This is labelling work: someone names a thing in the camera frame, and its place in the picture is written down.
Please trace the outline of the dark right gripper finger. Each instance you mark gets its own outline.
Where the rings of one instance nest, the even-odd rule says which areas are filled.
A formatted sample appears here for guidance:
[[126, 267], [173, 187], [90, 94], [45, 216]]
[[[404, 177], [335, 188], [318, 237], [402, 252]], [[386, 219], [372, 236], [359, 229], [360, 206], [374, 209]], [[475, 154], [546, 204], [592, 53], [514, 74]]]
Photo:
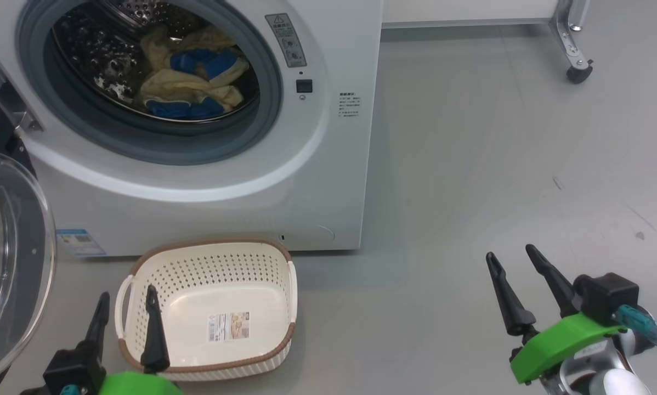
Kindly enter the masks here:
[[581, 300], [577, 297], [573, 285], [557, 270], [552, 263], [537, 249], [528, 244], [526, 253], [536, 271], [544, 277], [559, 309], [560, 317], [569, 317], [580, 312]]
[[511, 336], [535, 336], [537, 334], [534, 328], [536, 318], [532, 312], [523, 307], [507, 281], [506, 270], [493, 252], [486, 254], [486, 264], [499, 303], [502, 320], [506, 326], [506, 333]]

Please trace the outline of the grey rubber door gasket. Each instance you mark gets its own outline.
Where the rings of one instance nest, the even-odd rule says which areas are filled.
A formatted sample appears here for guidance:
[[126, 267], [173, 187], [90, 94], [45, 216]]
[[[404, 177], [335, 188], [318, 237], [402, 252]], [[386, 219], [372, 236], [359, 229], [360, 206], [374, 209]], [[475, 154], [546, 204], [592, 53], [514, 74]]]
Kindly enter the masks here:
[[171, 0], [238, 38], [260, 85], [260, 98], [228, 117], [203, 123], [151, 119], [101, 97], [68, 65], [53, 40], [53, 25], [86, 0], [28, 0], [16, 31], [25, 77], [50, 112], [102, 148], [136, 160], [191, 166], [225, 160], [268, 135], [282, 101], [279, 66], [260, 30], [226, 0]]

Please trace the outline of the grey warning sticker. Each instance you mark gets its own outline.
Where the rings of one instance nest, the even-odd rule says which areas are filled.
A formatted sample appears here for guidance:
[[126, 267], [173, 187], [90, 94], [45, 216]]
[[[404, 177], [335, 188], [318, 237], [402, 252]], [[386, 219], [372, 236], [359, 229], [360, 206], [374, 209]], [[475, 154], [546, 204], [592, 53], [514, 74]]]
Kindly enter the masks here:
[[287, 66], [290, 68], [306, 67], [308, 63], [303, 47], [289, 15], [287, 13], [268, 14], [265, 19], [276, 37]]

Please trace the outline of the black-rimmed glass washer door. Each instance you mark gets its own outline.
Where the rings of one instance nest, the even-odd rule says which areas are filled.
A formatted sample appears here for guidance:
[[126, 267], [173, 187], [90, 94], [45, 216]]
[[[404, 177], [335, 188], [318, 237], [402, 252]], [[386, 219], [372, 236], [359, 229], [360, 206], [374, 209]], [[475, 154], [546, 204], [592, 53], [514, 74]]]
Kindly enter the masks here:
[[40, 323], [54, 257], [50, 205], [27, 149], [0, 107], [0, 384]]

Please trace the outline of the white front-load washing machine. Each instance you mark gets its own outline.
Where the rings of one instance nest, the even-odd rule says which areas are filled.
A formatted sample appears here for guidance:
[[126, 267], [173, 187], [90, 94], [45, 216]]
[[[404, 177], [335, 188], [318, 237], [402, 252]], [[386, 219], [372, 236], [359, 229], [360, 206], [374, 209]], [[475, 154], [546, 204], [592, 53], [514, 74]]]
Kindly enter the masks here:
[[[226, 0], [260, 30], [282, 101], [268, 135], [210, 164], [136, 160], [73, 132], [33, 91], [16, 50], [28, 0], [0, 0], [0, 65], [42, 132], [22, 140], [55, 228], [85, 229], [110, 257], [158, 245], [251, 235], [291, 251], [361, 245], [383, 0]], [[287, 13], [306, 67], [287, 66], [265, 16]], [[297, 93], [310, 78], [312, 93]]]

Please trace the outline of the blue energy label sticker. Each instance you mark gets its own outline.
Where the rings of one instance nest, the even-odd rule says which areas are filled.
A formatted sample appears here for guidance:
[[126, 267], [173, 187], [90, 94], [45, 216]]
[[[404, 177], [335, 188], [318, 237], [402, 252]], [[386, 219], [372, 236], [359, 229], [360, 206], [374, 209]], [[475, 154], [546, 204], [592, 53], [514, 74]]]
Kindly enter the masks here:
[[75, 257], [105, 257], [107, 255], [85, 229], [57, 229], [56, 235]]

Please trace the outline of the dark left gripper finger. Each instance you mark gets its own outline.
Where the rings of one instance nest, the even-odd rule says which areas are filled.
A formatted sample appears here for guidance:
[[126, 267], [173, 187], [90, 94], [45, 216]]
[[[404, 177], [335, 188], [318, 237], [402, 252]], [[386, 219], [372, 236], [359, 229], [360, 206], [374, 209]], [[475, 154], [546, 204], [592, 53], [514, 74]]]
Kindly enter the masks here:
[[103, 292], [88, 327], [85, 341], [94, 347], [98, 360], [103, 357], [105, 328], [110, 320], [110, 293]]
[[140, 363], [145, 374], [156, 375], [169, 368], [170, 360], [160, 300], [158, 300], [158, 293], [153, 285], [149, 285], [146, 289], [145, 309], [149, 320]]

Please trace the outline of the product label sticker in basket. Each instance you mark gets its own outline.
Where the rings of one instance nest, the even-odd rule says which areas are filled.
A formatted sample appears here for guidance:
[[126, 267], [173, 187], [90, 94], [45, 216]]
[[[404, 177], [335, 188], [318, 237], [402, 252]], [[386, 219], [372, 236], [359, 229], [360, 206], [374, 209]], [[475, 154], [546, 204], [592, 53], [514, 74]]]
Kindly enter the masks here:
[[208, 342], [231, 342], [249, 337], [249, 312], [218, 313], [210, 315], [207, 319]]

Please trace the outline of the cream perforated basket brown rim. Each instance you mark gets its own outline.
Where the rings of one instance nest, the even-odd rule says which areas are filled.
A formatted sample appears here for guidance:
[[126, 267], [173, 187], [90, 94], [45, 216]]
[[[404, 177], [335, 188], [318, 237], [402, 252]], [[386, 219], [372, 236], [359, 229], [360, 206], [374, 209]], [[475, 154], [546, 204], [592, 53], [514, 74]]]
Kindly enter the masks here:
[[[290, 352], [298, 313], [298, 283], [288, 250], [264, 239], [188, 241], [151, 250], [121, 283], [115, 330], [125, 360], [143, 370], [146, 289], [160, 300], [174, 382], [231, 380], [279, 367]], [[249, 338], [208, 342], [207, 319], [249, 312]]]

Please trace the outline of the metal cart leg with caster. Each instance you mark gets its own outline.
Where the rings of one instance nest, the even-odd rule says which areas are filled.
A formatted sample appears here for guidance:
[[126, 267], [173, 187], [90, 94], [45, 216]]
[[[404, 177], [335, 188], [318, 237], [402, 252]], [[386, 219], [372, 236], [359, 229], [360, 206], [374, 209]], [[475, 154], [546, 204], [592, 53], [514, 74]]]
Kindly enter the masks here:
[[593, 61], [584, 56], [573, 37], [573, 32], [582, 30], [589, 5], [590, 0], [557, 0], [554, 13], [548, 22], [569, 61], [567, 79], [574, 84], [583, 83], [593, 70]]

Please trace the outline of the perforated steel washer drum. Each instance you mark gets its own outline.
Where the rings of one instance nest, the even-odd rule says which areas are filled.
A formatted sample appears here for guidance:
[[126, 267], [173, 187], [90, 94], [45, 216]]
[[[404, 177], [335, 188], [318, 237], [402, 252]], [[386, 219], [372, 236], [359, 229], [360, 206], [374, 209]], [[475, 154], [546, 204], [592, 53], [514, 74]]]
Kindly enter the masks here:
[[159, 25], [168, 27], [168, 37], [179, 42], [189, 33], [213, 24], [163, 0], [86, 0], [53, 25], [52, 35], [58, 50], [83, 82], [113, 104], [151, 119], [213, 122], [247, 108], [260, 98], [258, 78], [246, 56], [251, 69], [230, 85], [240, 90], [244, 101], [228, 114], [208, 120], [169, 120], [155, 117], [136, 104], [141, 85], [151, 73], [157, 72], [139, 42]]

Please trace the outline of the yellow bear-print garment blue cuffs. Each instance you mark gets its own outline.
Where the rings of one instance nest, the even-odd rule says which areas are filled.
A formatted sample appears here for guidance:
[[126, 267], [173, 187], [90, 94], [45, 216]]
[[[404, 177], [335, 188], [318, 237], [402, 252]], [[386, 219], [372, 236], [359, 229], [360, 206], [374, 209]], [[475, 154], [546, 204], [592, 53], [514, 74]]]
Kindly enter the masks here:
[[171, 69], [196, 75], [214, 87], [224, 87], [251, 69], [234, 40], [216, 26], [193, 31], [179, 42], [168, 37], [168, 33], [168, 27], [159, 25], [139, 42], [155, 71]]
[[135, 97], [136, 104], [155, 117], [179, 121], [223, 116], [243, 101], [236, 87], [214, 87], [201, 77], [171, 69], [151, 73]]

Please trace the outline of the white furniture base panel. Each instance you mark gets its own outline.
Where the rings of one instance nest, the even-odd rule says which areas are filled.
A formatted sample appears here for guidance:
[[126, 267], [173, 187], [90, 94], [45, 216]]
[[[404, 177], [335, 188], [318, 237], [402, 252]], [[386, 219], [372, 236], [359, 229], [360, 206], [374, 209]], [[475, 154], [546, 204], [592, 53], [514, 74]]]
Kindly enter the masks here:
[[557, 0], [384, 0], [383, 29], [546, 24]]

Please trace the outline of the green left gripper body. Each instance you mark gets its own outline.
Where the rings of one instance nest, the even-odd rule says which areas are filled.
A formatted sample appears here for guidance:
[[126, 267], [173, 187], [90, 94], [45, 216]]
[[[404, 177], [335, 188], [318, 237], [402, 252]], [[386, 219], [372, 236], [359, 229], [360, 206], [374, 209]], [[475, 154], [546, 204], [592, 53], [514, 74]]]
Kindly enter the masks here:
[[175, 383], [153, 374], [125, 371], [108, 375], [98, 395], [184, 395]]

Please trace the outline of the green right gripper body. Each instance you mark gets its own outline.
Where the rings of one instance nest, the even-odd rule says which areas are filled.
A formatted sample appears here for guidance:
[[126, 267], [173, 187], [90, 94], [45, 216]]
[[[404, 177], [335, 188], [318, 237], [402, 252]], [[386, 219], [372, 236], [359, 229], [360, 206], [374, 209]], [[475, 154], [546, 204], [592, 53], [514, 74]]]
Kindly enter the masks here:
[[511, 360], [512, 374], [519, 384], [535, 381], [583, 348], [626, 329], [601, 325], [582, 313], [562, 318], [523, 345]]

